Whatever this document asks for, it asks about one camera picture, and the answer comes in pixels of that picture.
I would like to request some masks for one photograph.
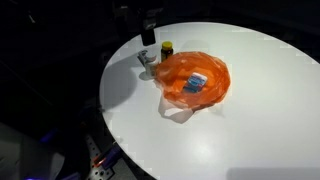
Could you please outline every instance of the orange plastic bag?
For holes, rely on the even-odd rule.
[[[206,84],[200,92],[183,93],[183,86],[194,72],[206,76]],[[170,56],[158,65],[156,80],[162,85],[167,100],[192,109],[222,101],[230,86],[226,64],[203,52],[181,52]]]

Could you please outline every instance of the white round table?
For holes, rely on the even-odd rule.
[[[155,29],[157,43],[137,36],[106,66],[103,117],[124,152],[156,179],[319,180],[320,65],[266,34],[219,23]],[[173,42],[175,52],[202,51],[228,66],[223,102],[191,114],[169,109],[146,80],[142,49]]]

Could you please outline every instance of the plastic bag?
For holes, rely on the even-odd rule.
[[[192,73],[206,76],[207,82],[197,93],[185,93],[183,87]],[[156,80],[169,102],[183,108],[212,106],[223,100],[230,86],[226,64],[203,52],[180,52],[158,65]]]

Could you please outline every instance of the orange bag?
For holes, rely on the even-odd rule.
[[[206,84],[200,92],[182,93],[183,86],[194,72],[206,76]],[[162,85],[167,100],[192,109],[222,101],[230,86],[226,64],[203,52],[181,52],[170,56],[158,65],[156,80]]]

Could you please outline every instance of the small bottle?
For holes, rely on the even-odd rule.
[[[145,59],[146,74],[149,78],[154,78],[156,76],[156,67],[159,64],[157,56],[152,51],[148,51]]]
[[[169,56],[173,55],[172,42],[165,41],[162,43],[161,49],[161,62],[168,59]]]

